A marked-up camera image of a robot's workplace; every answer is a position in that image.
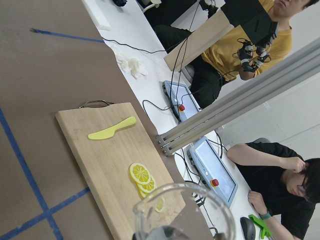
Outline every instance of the wooden cutting board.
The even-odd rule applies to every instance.
[[[131,240],[135,232],[133,206],[142,198],[129,175],[130,164],[144,164],[158,186],[173,182],[131,103],[63,110],[55,116],[114,239]],[[88,134],[130,116],[136,118],[135,125],[108,139],[88,139]],[[176,202],[178,209],[185,205],[182,198]]]

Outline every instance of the glasses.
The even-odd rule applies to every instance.
[[[305,187],[305,181],[306,181],[306,175],[304,175],[304,179],[301,185],[297,185],[299,192],[302,193],[304,196],[306,196],[307,190]]]

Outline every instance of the black t-shirt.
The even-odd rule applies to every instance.
[[[247,143],[251,148],[278,157],[299,157],[292,149],[279,143]],[[281,224],[299,239],[303,239],[309,227],[309,221],[315,210],[315,204],[303,197],[294,196],[281,182],[285,169],[278,166],[242,166],[240,172],[252,191],[262,194],[264,203],[273,215],[281,214]]]

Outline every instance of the computer mouse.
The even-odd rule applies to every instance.
[[[243,216],[240,218],[242,232],[245,240],[256,239],[256,228],[254,223],[247,217]]]

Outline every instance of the yellow knife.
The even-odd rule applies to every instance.
[[[134,116],[130,116],[130,117],[126,118],[125,120],[119,122],[116,125],[108,127],[108,128],[101,130],[101,131],[90,133],[88,135],[88,138],[92,139],[92,140],[102,140],[102,139],[111,138],[111,137],[113,137],[113,135],[115,135],[115,131],[129,127],[129,126],[135,124],[136,121],[137,121],[137,119]]]

